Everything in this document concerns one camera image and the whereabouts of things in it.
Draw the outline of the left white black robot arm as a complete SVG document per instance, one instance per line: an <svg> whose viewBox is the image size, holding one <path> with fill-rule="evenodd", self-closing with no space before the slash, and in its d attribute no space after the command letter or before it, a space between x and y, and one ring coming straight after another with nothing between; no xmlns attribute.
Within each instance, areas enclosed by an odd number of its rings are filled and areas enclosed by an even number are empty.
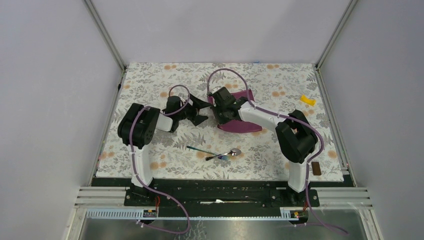
<svg viewBox="0 0 424 240"><path fill-rule="evenodd" d="M117 129L118 137L127 146L131 158L131 185L136 199L144 206L152 204L155 192L149 186L154 177L150 167L150 143L156 130L174 133L179 122L189 120L194 126L206 121L209 117L201 115L200 110L212 104L194 95L183 101L179 96L169 96L163 110L132 103L120 121Z"/></svg>

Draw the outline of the purple cloth napkin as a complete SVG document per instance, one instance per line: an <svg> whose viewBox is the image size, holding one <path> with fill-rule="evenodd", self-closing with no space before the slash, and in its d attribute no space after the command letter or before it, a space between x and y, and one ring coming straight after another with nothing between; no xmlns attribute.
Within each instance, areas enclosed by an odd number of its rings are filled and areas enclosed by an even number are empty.
<svg viewBox="0 0 424 240"><path fill-rule="evenodd" d="M238 92L229 92L228 90L226 90L224 93L225 94L228 93L229 95L233 96L236 100L238 100L241 97L247 98L247 96L249 96L252 101L255 100L251 89L242 90ZM260 132L263 130L263 128L260 125L257 125L252 122L246 122L246 121L240 121L240 120L234 120L234 119L223 121L222 118L218 115L217 110L215 110L215 107L217 106L217 104L213 96L212 95L208 96L207 100L210 104L213 104L211 109L212 109L214 118L218 122L217 127L219 129L225 132L238 133L238 134L254 133L254 132Z"/></svg>

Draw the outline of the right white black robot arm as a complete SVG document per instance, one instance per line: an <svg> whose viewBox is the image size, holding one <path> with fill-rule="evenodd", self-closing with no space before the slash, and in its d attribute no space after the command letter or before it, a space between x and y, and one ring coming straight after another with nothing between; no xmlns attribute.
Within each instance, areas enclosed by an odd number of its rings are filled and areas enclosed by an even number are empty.
<svg viewBox="0 0 424 240"><path fill-rule="evenodd" d="M306 199L306 158L315 150L317 134L310 129L305 115L295 110L287 118L276 113L252 106L253 93L250 89L231 93L226 87L207 94L207 100L217 127L225 132L247 134L267 129L276 134L280 151L289 161L287 201L293 206L301 205Z"/></svg>

